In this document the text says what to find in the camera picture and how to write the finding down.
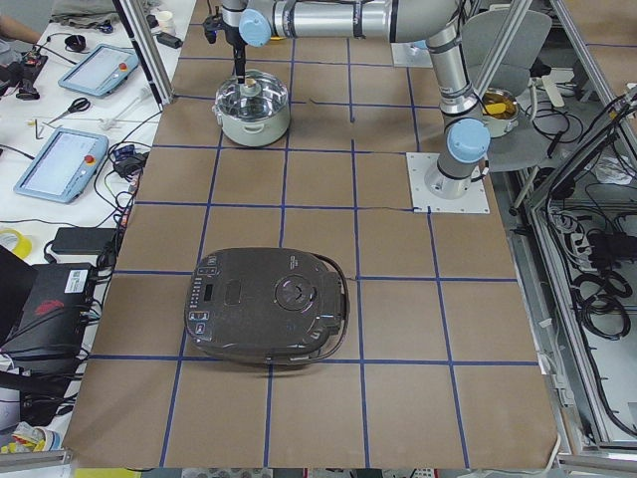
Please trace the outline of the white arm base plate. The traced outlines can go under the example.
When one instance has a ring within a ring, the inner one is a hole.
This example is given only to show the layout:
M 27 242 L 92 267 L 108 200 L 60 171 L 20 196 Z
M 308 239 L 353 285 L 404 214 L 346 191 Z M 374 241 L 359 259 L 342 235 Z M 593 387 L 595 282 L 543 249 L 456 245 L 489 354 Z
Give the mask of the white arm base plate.
M 417 213 L 489 214 L 484 176 L 478 166 L 464 179 L 438 168 L 438 153 L 407 152 L 412 209 Z

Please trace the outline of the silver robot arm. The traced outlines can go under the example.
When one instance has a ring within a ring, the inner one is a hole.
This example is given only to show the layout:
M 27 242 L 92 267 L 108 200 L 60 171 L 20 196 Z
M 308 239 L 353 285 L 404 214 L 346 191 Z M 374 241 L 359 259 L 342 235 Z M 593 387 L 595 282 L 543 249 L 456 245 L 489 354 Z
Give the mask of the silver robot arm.
M 233 48 L 235 72 L 244 78 L 245 49 L 273 38 L 383 39 L 394 65 L 430 68 L 435 74 L 444 119 L 445 147 L 424 174 L 433 195 L 465 195 L 485 158 L 491 137 L 480 120 L 481 92 L 467 72 L 457 1 L 224 1 L 203 22 L 209 43 L 223 32 Z

